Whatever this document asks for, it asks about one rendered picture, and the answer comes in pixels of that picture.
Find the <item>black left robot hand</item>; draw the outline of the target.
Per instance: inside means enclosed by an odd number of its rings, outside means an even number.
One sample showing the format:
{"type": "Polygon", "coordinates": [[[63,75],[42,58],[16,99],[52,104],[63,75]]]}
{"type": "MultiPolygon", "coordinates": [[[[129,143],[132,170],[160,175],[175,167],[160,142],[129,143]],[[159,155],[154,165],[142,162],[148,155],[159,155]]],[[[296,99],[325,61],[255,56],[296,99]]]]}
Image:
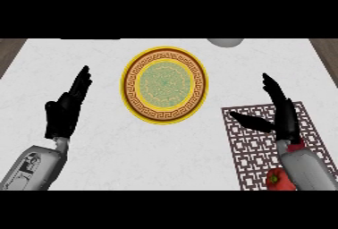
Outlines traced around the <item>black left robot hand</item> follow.
{"type": "Polygon", "coordinates": [[[80,103],[85,99],[86,91],[92,83],[88,70],[88,66],[83,65],[72,82],[69,91],[61,93],[57,101],[48,101],[44,104],[44,137],[49,140],[55,137],[69,138],[75,131],[80,103]]]}

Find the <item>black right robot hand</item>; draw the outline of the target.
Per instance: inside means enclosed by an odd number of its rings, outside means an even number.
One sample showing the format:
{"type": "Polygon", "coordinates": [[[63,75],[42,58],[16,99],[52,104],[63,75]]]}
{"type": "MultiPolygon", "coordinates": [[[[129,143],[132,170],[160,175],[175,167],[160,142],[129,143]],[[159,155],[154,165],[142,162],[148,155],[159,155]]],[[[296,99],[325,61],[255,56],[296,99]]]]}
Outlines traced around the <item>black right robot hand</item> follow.
{"type": "Polygon", "coordinates": [[[262,89],[268,93],[274,105],[274,123],[259,117],[230,112],[231,118],[238,124],[255,131],[275,132],[275,140],[287,140],[292,144],[300,143],[297,118],[292,100],[283,95],[280,85],[269,76],[262,73],[262,89]]]}

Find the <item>grey rounded object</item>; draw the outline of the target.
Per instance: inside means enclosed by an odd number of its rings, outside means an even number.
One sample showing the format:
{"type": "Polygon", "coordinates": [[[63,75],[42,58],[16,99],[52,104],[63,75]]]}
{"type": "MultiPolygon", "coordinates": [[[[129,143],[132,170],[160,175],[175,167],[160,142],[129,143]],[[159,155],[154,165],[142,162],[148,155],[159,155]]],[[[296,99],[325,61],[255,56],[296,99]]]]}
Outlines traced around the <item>grey rounded object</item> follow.
{"type": "Polygon", "coordinates": [[[209,38],[207,42],[216,47],[235,47],[243,42],[241,38],[209,38]]]}

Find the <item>yellow patterned round plate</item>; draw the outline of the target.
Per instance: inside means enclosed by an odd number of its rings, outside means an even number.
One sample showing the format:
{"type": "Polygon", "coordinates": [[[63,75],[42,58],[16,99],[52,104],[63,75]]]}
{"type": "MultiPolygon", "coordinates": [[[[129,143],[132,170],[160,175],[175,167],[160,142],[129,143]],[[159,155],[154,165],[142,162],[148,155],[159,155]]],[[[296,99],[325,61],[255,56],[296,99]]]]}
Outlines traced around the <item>yellow patterned round plate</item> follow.
{"type": "Polygon", "coordinates": [[[181,48],[151,47],[129,60],[119,94],[131,114],[144,122],[181,122],[200,108],[206,91],[206,69],[181,48]]]}

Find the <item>brown lattice placemat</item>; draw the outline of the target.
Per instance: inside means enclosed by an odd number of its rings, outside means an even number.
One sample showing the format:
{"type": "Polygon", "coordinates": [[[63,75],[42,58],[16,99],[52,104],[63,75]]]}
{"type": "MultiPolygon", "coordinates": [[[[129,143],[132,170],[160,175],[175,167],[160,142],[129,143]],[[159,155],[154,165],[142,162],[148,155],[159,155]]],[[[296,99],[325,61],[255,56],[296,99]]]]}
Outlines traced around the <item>brown lattice placemat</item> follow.
{"type": "MultiPolygon", "coordinates": [[[[338,167],[324,147],[323,141],[311,122],[305,106],[300,101],[293,102],[299,123],[299,135],[306,148],[318,156],[334,180],[338,181],[338,167]]],[[[274,121],[274,105],[232,106],[221,108],[227,139],[231,150],[232,166],[241,191],[263,191],[266,189],[265,178],[271,168],[280,167],[274,132],[263,133],[246,129],[230,116],[230,112],[252,115],[274,121]]]]}

